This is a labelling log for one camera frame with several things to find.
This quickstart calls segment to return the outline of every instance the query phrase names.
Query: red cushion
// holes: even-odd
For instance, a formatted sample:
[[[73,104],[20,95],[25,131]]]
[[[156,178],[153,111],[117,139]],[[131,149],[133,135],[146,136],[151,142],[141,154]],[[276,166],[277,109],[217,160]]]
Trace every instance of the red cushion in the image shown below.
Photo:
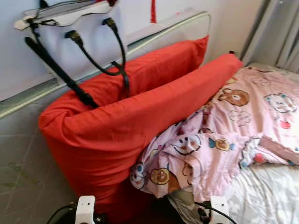
[[[154,52],[136,59],[139,68],[128,63],[133,97],[117,101],[121,91],[101,91],[102,80],[107,80],[101,75],[82,86],[97,103],[110,104],[87,111],[69,92],[41,114],[40,128],[72,188],[78,195],[95,195],[96,211],[107,213],[112,223],[132,217],[148,203],[147,194],[124,181],[142,149],[157,133],[200,108],[242,65],[226,55],[186,75],[199,64],[195,55],[202,48],[194,49],[198,42],[173,45],[178,53],[170,46],[156,51],[160,57]],[[186,57],[191,62],[178,63]],[[110,88],[123,88],[122,79],[111,82],[106,91]]]

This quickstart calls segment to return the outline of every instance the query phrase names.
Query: mattress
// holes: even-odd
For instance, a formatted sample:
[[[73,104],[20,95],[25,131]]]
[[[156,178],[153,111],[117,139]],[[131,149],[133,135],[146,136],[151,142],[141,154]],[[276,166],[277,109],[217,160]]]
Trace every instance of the mattress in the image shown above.
[[[298,83],[299,75],[252,63],[249,67],[277,70]],[[241,172],[226,190],[230,216],[239,224],[299,223],[299,168],[284,165],[253,165]],[[192,189],[168,196],[187,224],[200,224]]]

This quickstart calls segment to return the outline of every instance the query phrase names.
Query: gray curtain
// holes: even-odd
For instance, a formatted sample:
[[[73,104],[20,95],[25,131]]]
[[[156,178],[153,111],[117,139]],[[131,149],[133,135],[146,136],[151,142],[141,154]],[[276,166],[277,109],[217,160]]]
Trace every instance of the gray curtain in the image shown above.
[[[270,0],[242,58],[299,73],[299,0]]]

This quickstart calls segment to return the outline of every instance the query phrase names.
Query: pink blanket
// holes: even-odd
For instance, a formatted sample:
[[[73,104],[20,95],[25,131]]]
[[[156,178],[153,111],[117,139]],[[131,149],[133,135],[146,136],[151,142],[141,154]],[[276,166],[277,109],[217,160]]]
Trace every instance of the pink blanket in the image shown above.
[[[131,182],[156,197],[192,186],[202,202],[221,196],[253,163],[299,165],[298,105],[299,87],[279,72],[243,68],[206,106],[149,144]]]

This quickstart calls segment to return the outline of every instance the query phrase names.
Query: red string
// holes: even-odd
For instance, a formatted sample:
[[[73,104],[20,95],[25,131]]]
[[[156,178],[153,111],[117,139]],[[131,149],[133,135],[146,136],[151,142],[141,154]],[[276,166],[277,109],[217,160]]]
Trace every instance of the red string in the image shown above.
[[[156,18],[156,0],[151,1],[151,23],[157,23],[157,18]]]

